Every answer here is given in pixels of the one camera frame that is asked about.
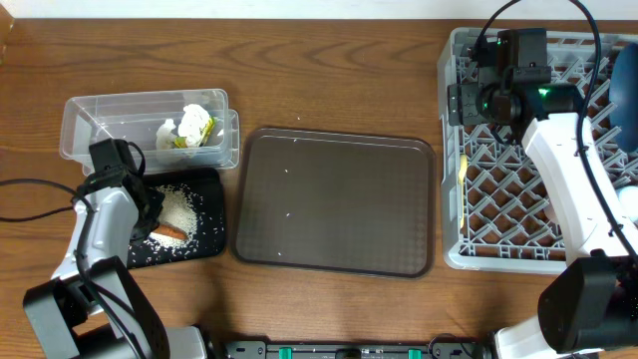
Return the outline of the light blue cup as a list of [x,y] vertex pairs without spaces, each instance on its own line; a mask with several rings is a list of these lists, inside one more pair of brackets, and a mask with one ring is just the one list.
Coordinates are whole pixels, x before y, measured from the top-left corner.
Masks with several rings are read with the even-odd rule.
[[636,223],[638,221],[638,186],[627,185],[618,189],[616,194],[625,214]]

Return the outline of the yellow green snack wrapper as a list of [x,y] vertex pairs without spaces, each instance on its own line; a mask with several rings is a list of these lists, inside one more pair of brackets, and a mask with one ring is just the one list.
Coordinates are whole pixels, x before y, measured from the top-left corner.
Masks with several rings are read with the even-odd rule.
[[216,123],[215,117],[210,117],[208,119],[207,124],[200,130],[199,138],[197,141],[190,140],[188,137],[176,137],[172,141],[172,144],[179,149],[201,147],[208,140],[208,137],[210,136],[210,133],[212,129],[214,128],[215,123]]

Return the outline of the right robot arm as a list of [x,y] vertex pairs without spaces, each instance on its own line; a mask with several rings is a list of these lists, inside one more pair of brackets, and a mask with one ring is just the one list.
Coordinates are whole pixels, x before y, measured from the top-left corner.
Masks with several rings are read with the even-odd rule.
[[583,357],[637,342],[637,227],[616,193],[637,168],[635,53],[597,30],[456,29],[438,62],[444,257],[540,273],[535,314],[480,358]]

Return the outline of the yellow plastic spoon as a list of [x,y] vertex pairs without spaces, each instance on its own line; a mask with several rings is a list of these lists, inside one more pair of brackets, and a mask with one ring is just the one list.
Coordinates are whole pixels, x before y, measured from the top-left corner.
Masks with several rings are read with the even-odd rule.
[[461,196],[460,196],[461,210],[460,210],[460,217],[459,217],[459,226],[460,226],[460,228],[463,228],[465,226],[465,218],[466,218],[466,212],[465,212],[465,182],[466,182],[466,176],[467,176],[467,172],[468,172],[468,167],[469,167],[468,157],[465,154],[460,154],[460,157],[459,157],[459,171],[458,171],[458,185],[459,185],[460,190],[461,190]]

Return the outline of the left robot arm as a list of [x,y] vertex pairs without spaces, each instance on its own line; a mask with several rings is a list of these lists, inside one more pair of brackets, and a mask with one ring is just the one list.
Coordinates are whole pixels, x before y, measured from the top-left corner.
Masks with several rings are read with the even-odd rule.
[[166,358],[159,316],[129,273],[129,246],[160,225],[164,196],[144,183],[139,146],[104,140],[89,147],[93,174],[62,185],[76,214],[68,252],[52,278],[29,289],[23,308],[56,358]]

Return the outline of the dark blue plate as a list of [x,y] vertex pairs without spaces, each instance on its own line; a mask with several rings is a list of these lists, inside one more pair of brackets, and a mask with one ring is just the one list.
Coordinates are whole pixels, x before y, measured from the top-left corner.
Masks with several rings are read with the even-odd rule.
[[637,151],[637,44],[630,43],[618,54],[610,82],[609,101],[616,109],[610,125],[619,128],[615,142],[625,153]]

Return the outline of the pink and white cup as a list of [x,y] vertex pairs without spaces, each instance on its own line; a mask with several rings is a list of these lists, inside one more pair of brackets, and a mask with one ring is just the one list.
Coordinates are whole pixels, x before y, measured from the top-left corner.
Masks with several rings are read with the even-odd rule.
[[548,218],[551,222],[553,222],[553,223],[555,223],[555,224],[559,224],[559,221],[558,221],[557,215],[556,215],[556,213],[555,213],[555,211],[554,211],[554,208],[553,208],[553,206],[552,206],[552,204],[551,204],[551,203],[549,203],[549,204],[548,204],[548,205],[547,205],[547,206],[543,209],[543,212],[544,212],[545,216],[546,216],[546,217],[547,217],[547,218]]

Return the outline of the clear plastic bin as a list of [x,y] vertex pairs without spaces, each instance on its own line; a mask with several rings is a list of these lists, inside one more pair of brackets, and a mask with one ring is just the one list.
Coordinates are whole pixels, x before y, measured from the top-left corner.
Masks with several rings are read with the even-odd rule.
[[[177,128],[184,108],[199,105],[214,118],[207,141],[198,148],[169,148],[158,132]],[[234,169],[240,160],[239,117],[228,107],[221,89],[156,91],[74,97],[64,109],[60,155],[82,165],[83,174],[95,171],[89,146],[108,139],[132,142],[135,162],[146,160],[146,173],[213,167]]]

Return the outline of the white tissue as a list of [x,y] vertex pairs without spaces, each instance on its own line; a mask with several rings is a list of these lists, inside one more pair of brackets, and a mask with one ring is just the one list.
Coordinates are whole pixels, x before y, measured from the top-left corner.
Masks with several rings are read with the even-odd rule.
[[211,115],[206,109],[197,104],[190,104],[183,108],[184,114],[177,127],[179,136],[197,141],[200,130],[207,124]]

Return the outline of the orange carrot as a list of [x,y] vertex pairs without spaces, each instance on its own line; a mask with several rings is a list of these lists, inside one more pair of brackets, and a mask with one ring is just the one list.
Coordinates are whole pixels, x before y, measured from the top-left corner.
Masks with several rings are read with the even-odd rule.
[[170,224],[160,224],[154,231],[153,234],[157,234],[157,235],[164,235],[164,236],[168,236],[170,238],[173,238],[175,240],[180,240],[180,241],[186,241],[188,239],[187,234],[177,228],[174,227]]

